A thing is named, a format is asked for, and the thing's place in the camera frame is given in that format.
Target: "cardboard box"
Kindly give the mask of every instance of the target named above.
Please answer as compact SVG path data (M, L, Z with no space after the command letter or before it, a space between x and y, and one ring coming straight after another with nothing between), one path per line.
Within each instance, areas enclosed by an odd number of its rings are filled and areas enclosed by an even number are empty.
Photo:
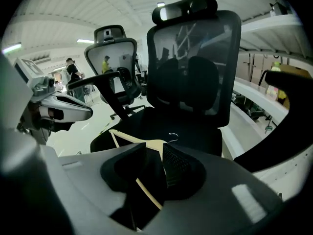
M303 70L303 69L298 68L298 67L295 67L295 66L280 64L280 65L279 65L279 68L280 68L281 71L284 71L284 72L288 72L288 73L292 73L292 74L297 74L297 75L300 75L300 76L303 76L303 77L307 77L307 78L312 78L312 77L310 76L310 74L308 73L307 70ZM286 97L286 99L284 100L283 105L284 105L287 109L290 108L290 102L289 102L288 97Z

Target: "black shirt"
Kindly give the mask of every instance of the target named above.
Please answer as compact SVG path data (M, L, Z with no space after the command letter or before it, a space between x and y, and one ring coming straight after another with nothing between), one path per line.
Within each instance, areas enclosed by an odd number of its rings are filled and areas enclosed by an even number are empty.
M80 80L79 75L75 74L77 71L78 71L78 69L74 64L71 64L67 67L67 72L70 75L69 83L73 83L73 82Z

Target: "chair armrest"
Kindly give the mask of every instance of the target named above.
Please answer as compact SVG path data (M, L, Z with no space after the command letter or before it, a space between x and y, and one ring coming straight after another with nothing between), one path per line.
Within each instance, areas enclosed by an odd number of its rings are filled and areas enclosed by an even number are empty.
M118 77L118 76L120 76L120 73L118 71L108 72L102 75L97 75L97 76L89 77L86 79L81 79L74 83L68 84L67 89L73 90L73 89L79 88L87 84L94 84L96 86L96 84L99 82L103 83L104 81L109 81L109 79L112 77Z
M112 109L115 111L115 113L122 119L128 118L128 115L126 114L125 109L123 108L123 105L119 102L118 98L112 91L110 87L109 79L113 77L119 77L120 73L118 71L105 73L98 76L89 77L86 79L82 79L79 81L76 81L74 83L68 84L67 89L73 90L76 88L79 88L81 86L87 85L87 84L93 84L98 88L101 95L104 97L106 102L112 107Z

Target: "person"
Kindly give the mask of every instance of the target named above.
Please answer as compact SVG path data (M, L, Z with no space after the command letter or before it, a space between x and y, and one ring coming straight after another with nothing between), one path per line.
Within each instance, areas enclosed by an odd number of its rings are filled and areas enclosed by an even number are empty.
M58 80L55 81L54 87L56 91L61 91L63 89L62 83L60 83Z
M104 61L102 62L102 74L105 73L108 69L109 69L109 56L105 56L104 57Z
M85 77L84 73L80 73L78 71L77 67L74 64L73 59L70 57L67 59L67 72L70 75L70 80L68 82L69 84L74 83L74 82L80 80L81 78ZM78 87L78 88L74 89L74 97L76 99L82 101L83 103L85 103L83 87Z

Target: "yellow shirt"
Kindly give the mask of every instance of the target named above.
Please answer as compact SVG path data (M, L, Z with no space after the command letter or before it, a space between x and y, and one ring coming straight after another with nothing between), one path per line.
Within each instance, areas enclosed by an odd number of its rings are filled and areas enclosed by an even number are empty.
M108 63L106 61L102 62L102 74L109 69Z

